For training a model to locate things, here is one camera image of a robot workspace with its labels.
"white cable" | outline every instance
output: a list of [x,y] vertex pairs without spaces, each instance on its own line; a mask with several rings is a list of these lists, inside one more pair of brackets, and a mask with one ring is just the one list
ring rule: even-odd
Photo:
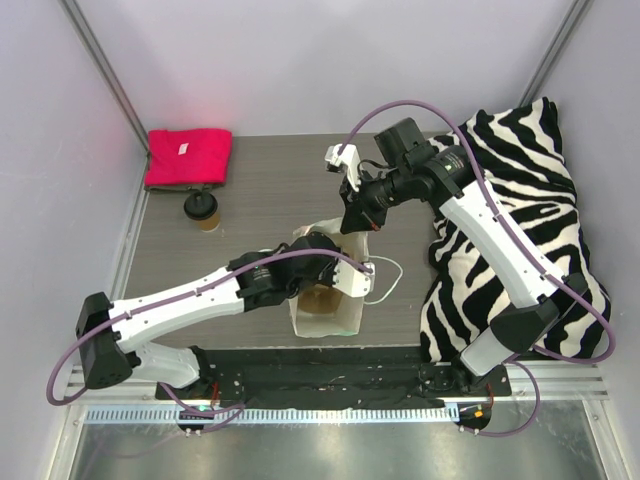
[[377,258],[379,260],[386,260],[389,263],[393,263],[396,267],[398,267],[398,270],[400,271],[400,273],[398,274],[398,278],[396,278],[396,281],[393,282],[393,284],[391,285],[391,287],[389,288],[389,290],[387,290],[387,293],[385,293],[381,299],[376,300],[375,302],[364,302],[365,305],[377,305],[378,303],[382,303],[384,302],[387,297],[389,295],[391,295],[391,292],[393,292],[396,288],[396,286],[398,285],[398,282],[400,282],[400,279],[402,278],[402,275],[404,275],[404,270],[402,269],[402,266],[396,262],[395,260],[392,260],[390,258],[387,257],[380,257],[378,255],[369,255],[369,258]]

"paper bag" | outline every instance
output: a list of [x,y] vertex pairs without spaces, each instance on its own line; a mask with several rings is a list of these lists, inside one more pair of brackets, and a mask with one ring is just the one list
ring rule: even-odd
[[[357,262],[369,259],[367,233],[340,233],[342,218],[324,220],[293,232],[293,239],[309,232],[321,232]],[[293,330],[298,337],[319,338],[328,335],[355,335],[360,330],[364,297],[352,298],[339,290],[316,285],[289,300]]]

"gray tabletop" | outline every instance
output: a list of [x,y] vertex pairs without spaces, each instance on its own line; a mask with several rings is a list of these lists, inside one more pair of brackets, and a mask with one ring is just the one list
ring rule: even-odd
[[[202,233],[182,210],[186,193],[150,195],[133,260],[127,297],[157,292],[195,280],[248,251],[290,242],[302,225],[339,217],[341,175],[327,173],[324,154],[341,135],[244,137],[234,140],[227,184],[214,191],[221,224]],[[380,160],[371,135],[355,142],[361,158]],[[218,317],[158,339],[174,347],[415,345],[419,342],[420,308],[434,272],[426,251],[434,238],[433,213],[420,202],[389,212],[380,232],[369,234],[372,255],[393,258],[404,277],[386,301],[365,306],[360,333],[352,337],[298,338],[293,333],[288,304],[244,315]],[[391,285],[396,269],[376,260],[375,291],[379,298]]]

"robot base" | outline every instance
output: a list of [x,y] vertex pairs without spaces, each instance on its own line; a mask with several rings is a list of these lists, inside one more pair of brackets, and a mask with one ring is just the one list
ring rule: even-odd
[[[247,408],[299,410],[440,408],[446,398],[511,395],[506,369],[496,367],[470,391],[455,367],[423,363],[418,347],[250,349],[207,351],[213,386],[184,399],[240,402]],[[156,398],[168,399],[158,388]]]

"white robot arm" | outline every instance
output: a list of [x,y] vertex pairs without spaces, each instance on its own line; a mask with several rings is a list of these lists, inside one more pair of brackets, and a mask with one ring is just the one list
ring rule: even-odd
[[[325,254],[307,254],[309,251]],[[326,255],[332,252],[335,257]],[[265,258],[277,261],[225,279],[230,272]],[[364,297],[373,289],[375,267],[367,262],[359,269],[356,262],[348,260],[329,237],[311,232],[291,246],[281,244],[276,250],[246,253],[199,280],[159,293],[113,303],[104,293],[91,295],[85,299],[78,321],[78,337],[108,319],[123,316],[125,320],[80,348],[85,385],[106,388],[132,378],[167,383],[177,389],[198,384],[207,388],[211,372],[202,350],[170,348],[152,340],[203,320],[279,305],[315,284]]]
[[497,200],[491,184],[484,187],[494,199],[494,214],[476,180],[465,150],[453,146],[436,154],[411,118],[375,136],[388,167],[373,178],[360,172],[360,158],[353,145],[336,145],[325,156],[327,170],[342,173],[340,195],[345,204],[341,232],[379,230],[387,210],[418,199],[452,221],[480,251],[504,285],[511,306],[499,314],[475,341],[452,362],[459,366],[458,383],[477,385],[497,365],[529,351],[553,327],[575,301],[533,267],[498,217],[515,232],[524,249],[544,267],[546,274],[562,278],[582,295],[587,283],[581,274],[564,276],[531,242]]

